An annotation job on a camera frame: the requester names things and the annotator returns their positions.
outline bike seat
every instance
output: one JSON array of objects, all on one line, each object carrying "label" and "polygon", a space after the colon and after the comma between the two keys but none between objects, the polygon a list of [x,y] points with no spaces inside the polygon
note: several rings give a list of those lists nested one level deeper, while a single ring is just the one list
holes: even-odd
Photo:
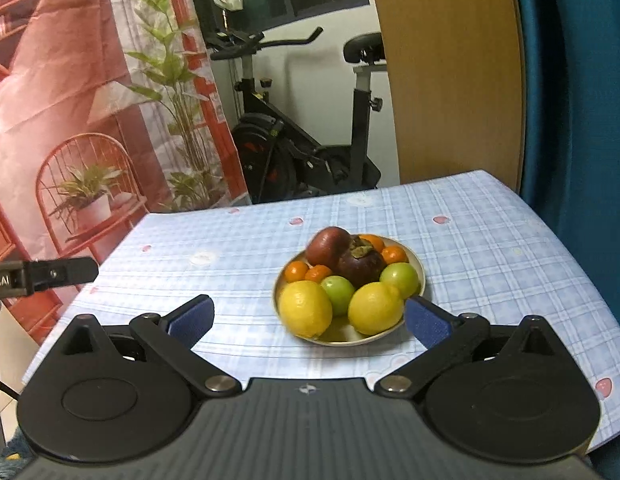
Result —
[{"label": "bike seat", "polygon": [[343,45],[343,57],[348,63],[375,63],[385,59],[381,32],[355,36]]}]

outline green tomato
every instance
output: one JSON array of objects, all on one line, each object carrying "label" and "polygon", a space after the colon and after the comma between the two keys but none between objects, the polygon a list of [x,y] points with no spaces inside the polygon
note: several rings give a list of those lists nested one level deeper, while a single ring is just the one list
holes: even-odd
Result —
[{"label": "green tomato", "polygon": [[345,316],[349,300],[354,295],[354,286],[342,276],[328,276],[321,282],[323,290],[328,293],[334,316]]},{"label": "green tomato", "polygon": [[390,264],[383,269],[380,282],[394,285],[401,293],[401,298],[407,300],[419,290],[419,275],[410,264]]}]

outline floor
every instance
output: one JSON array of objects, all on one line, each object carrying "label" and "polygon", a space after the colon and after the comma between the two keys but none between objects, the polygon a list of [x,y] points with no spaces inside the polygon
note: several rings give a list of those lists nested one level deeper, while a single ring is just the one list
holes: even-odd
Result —
[{"label": "floor", "polygon": [[[23,389],[21,378],[39,347],[4,308],[0,312],[0,375],[13,390]],[[5,439],[10,440],[17,428],[16,402],[3,392],[0,395],[0,416]]]}]

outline exercise bike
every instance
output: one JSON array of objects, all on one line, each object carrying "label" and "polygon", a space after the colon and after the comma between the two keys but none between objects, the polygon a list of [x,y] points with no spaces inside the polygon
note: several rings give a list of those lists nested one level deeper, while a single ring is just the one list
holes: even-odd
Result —
[{"label": "exercise bike", "polygon": [[237,30],[205,36],[214,50],[211,60],[241,58],[242,79],[234,90],[243,95],[244,114],[232,129],[232,139],[252,203],[374,189],[381,178],[367,157],[370,110],[378,112],[383,106],[382,99],[372,97],[371,75],[387,71],[387,65],[379,62],[385,60],[380,32],[352,38],[343,47],[345,61],[357,65],[350,144],[318,143],[269,101],[272,79],[261,79],[262,90],[256,89],[252,56],[267,47],[310,44],[322,32],[318,27],[303,40],[275,41],[263,41],[262,32]]}]

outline pink heart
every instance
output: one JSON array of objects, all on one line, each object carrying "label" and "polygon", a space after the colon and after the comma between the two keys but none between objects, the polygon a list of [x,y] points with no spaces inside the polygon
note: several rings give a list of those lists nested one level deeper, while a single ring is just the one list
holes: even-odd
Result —
[{"label": "pink heart", "polygon": [[612,380],[609,377],[601,379],[596,383],[594,389],[603,396],[603,399],[607,399],[612,393]]}]

